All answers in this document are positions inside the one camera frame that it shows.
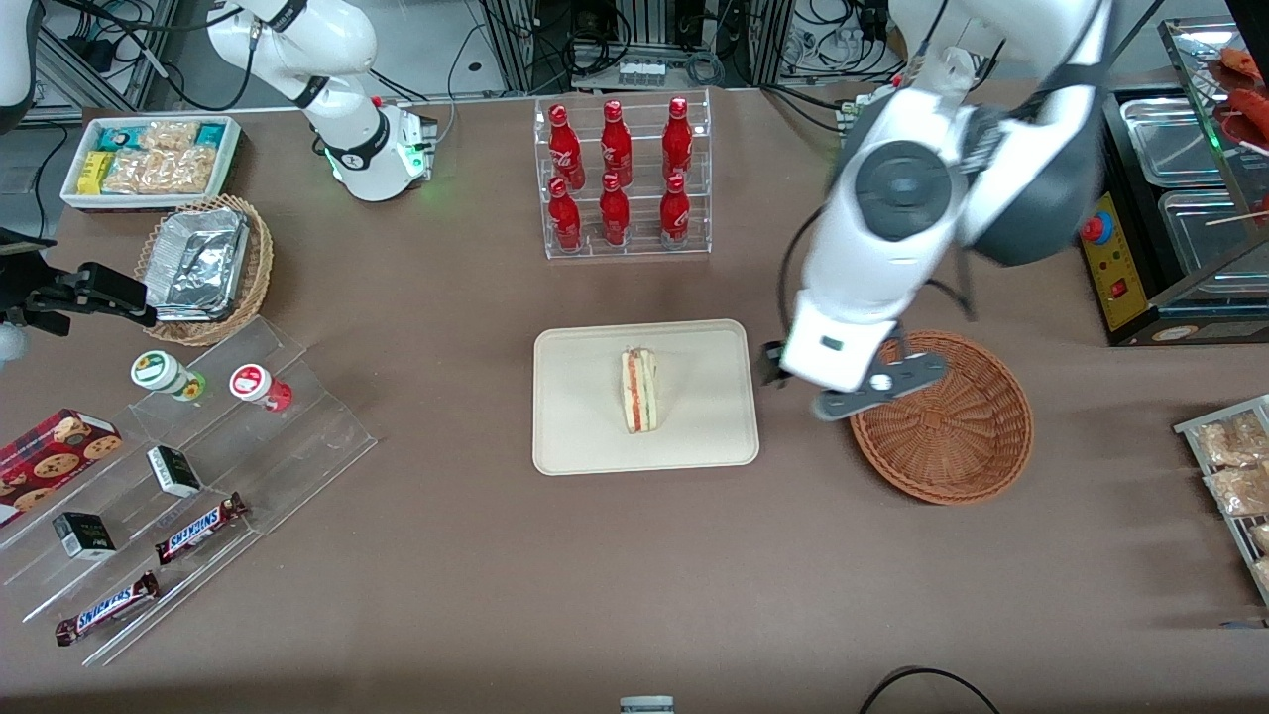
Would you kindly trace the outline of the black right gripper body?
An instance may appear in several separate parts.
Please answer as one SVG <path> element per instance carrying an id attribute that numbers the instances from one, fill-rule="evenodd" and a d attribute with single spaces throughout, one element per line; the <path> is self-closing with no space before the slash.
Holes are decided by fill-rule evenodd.
<path id="1" fill-rule="evenodd" d="M 69 334 L 69 317 L 60 309 L 69 304 L 67 288 L 1 290 L 1 321 L 44 334 Z"/>

